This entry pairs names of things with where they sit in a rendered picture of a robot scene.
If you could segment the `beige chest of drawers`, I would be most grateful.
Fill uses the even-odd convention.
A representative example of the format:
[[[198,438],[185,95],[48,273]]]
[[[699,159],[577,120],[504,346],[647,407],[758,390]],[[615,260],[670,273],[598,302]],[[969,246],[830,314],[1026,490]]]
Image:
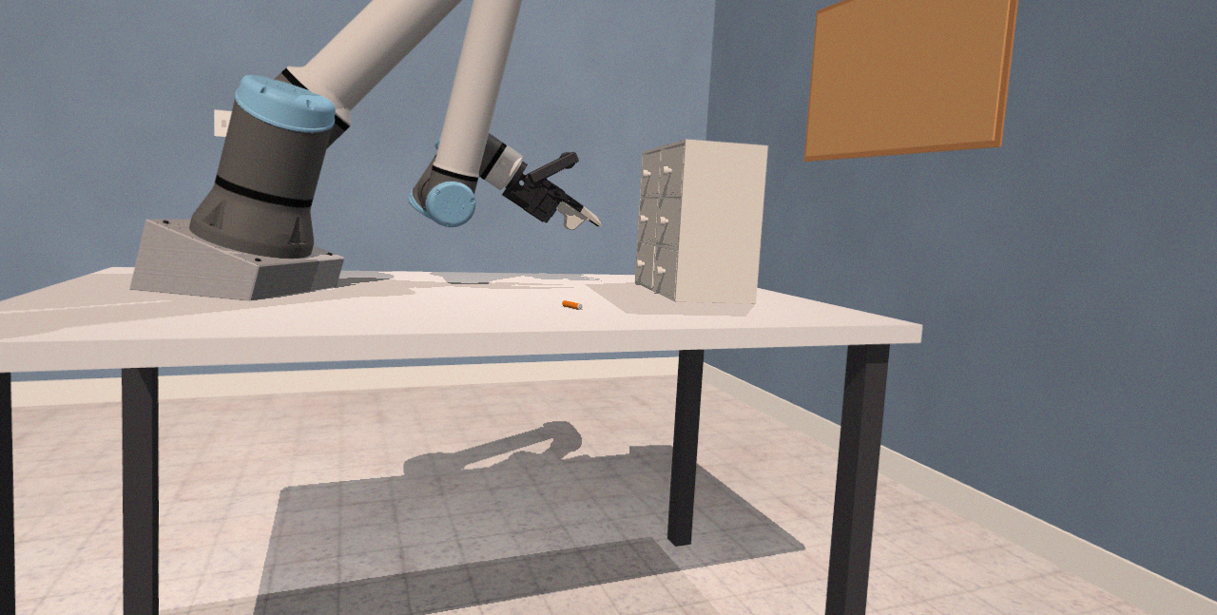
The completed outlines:
[[[682,192],[660,194],[662,151],[682,144]],[[658,194],[640,200],[682,199],[678,246],[639,239],[656,247],[678,248],[675,302],[756,304],[768,144],[683,140],[643,151],[661,151]]]

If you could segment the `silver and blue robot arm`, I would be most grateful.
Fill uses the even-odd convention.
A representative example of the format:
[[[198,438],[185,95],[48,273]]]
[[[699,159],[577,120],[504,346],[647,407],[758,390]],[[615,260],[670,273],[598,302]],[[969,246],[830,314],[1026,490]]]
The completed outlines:
[[[372,0],[305,67],[274,82],[243,76],[214,186],[187,229],[243,255],[307,259],[323,156],[361,97],[461,1]],[[503,190],[522,163],[490,134],[521,4],[473,0],[437,155],[408,199],[445,228],[473,217],[479,177]]]

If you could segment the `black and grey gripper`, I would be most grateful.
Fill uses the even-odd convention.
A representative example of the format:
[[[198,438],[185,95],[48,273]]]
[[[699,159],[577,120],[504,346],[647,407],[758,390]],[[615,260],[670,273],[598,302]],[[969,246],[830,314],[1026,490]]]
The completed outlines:
[[[570,199],[570,195],[555,183],[548,181],[546,178],[544,181],[531,183],[529,177],[523,177],[526,167],[526,162],[522,162],[518,170],[514,173],[512,181],[507,183],[503,192],[504,199],[509,199],[514,205],[529,212],[529,216],[534,216],[537,220],[551,220],[553,213],[559,206],[557,209],[563,216],[563,228],[574,230],[583,220],[594,222],[594,225],[602,228],[602,222],[598,220],[598,216],[594,216],[574,199]],[[520,185],[520,181],[523,181],[523,185]]]

